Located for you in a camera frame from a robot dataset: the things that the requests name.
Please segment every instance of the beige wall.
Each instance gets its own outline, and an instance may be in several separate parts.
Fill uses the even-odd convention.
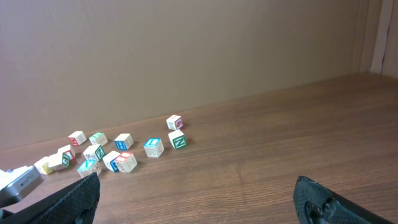
[[[382,74],[398,78],[398,2],[393,4]]]
[[[0,0],[0,148],[363,70],[368,6]]]

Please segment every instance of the toy block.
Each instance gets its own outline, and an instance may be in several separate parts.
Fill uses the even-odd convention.
[[[72,144],[72,146],[79,146],[87,140],[83,131],[75,131],[74,133],[68,136],[68,139],[70,141],[70,144]]]
[[[100,144],[96,144],[93,146],[88,146],[83,152],[83,155],[87,160],[95,159],[96,161],[100,161],[105,156],[105,151]]]
[[[61,170],[69,167],[69,156],[65,153],[57,153],[49,157],[49,168]]]
[[[49,168],[49,159],[48,156],[45,156],[41,160],[35,162],[34,166],[41,174],[49,175],[54,172],[53,169]]]
[[[95,133],[92,135],[92,137],[90,137],[90,142],[92,145],[100,144],[101,146],[104,146],[108,140],[106,139],[104,133]]]
[[[71,145],[63,146],[62,148],[58,149],[58,153],[65,153],[70,161],[74,161],[76,159],[75,150],[71,147]]]
[[[148,157],[158,158],[164,151],[162,140],[160,138],[148,139],[144,144],[144,149]]]
[[[95,159],[90,159],[84,161],[82,165],[80,165],[80,167],[77,169],[77,172],[79,173],[81,178],[85,178],[94,172],[99,175],[101,173],[101,166],[97,163]]]
[[[173,115],[166,120],[167,127],[171,130],[178,130],[184,126],[181,116]]]
[[[132,152],[122,152],[116,159],[116,165],[120,172],[130,173],[135,166],[137,161]]]
[[[134,141],[132,140],[131,134],[120,134],[114,143],[119,150],[128,150]]]
[[[174,149],[181,149],[187,146],[187,140],[185,139],[185,135],[181,130],[176,130],[172,133],[169,133],[169,139]]]
[[[114,161],[118,156],[120,155],[120,153],[116,152],[116,151],[112,151],[110,153],[108,153],[106,156],[103,157],[103,161],[106,165],[106,168],[108,168],[109,170],[113,171],[113,172],[118,172],[119,169],[116,165],[116,162]]]

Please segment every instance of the white block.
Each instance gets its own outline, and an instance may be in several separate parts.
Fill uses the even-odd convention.
[[[81,178],[85,178],[94,172],[97,172],[97,175],[99,175],[101,173],[101,166],[95,159],[90,159],[88,161],[84,161],[77,169],[77,172]]]
[[[34,166],[41,174],[49,175],[54,172],[53,169],[49,168],[49,159],[48,156],[45,156],[41,160],[35,162]]]
[[[166,120],[167,127],[171,130],[178,130],[184,126],[181,116],[173,115]]]
[[[96,161],[100,161],[105,156],[105,151],[100,144],[96,144],[93,146],[88,146],[83,152],[83,155],[87,160],[95,159]]]
[[[58,149],[58,153],[65,153],[68,157],[69,160],[73,161],[76,159],[76,152],[73,150],[71,145],[63,146]]]
[[[70,144],[72,144],[72,146],[79,146],[87,140],[83,131],[75,131],[74,133],[69,135],[68,138],[69,138]]]
[[[172,133],[169,133],[169,139],[174,149],[181,149],[187,146],[187,140],[185,139],[185,135],[181,130],[176,130]]]
[[[114,161],[118,156],[120,156],[120,153],[116,152],[116,151],[112,151],[110,153],[108,153],[106,156],[103,157],[103,161],[106,165],[106,168],[108,168],[109,170],[113,171],[113,172],[117,172],[119,171],[116,162]]]
[[[106,139],[104,133],[95,133],[92,135],[92,137],[90,137],[90,142],[92,145],[100,144],[101,146],[104,146],[108,140]]]
[[[57,153],[49,157],[49,168],[60,170],[69,167],[69,156],[64,153]]]
[[[132,152],[122,152],[116,159],[116,165],[120,172],[130,173],[135,166],[137,161]]]
[[[158,158],[164,151],[160,138],[151,138],[144,144],[144,149],[148,157]]]
[[[132,140],[131,134],[120,134],[114,143],[119,150],[128,150],[134,141]]]

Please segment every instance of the brown table top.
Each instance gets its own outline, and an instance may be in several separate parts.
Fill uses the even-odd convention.
[[[95,223],[298,223],[292,196],[300,175],[398,222],[398,80],[352,75],[177,114],[188,139],[177,151],[168,116],[99,130],[108,139],[131,133],[139,165],[125,174],[101,162]],[[148,158],[143,144],[156,137],[165,151]],[[33,164],[66,144],[65,136],[0,150],[0,169]],[[6,209],[78,180],[89,145],[74,147],[71,168]],[[104,150],[117,151],[113,141]]]

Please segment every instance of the wood grain surface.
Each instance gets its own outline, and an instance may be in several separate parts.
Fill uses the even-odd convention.
[[[398,222],[398,80],[350,75],[177,113],[188,147],[174,150],[167,116],[102,129],[131,133],[139,165],[106,170],[95,223],[298,223],[292,200],[300,175]],[[165,151],[146,157],[160,137]],[[0,169],[33,164],[63,139],[1,151]],[[78,180],[81,152],[68,170],[46,177],[19,211]],[[116,150],[113,141],[104,150]]]

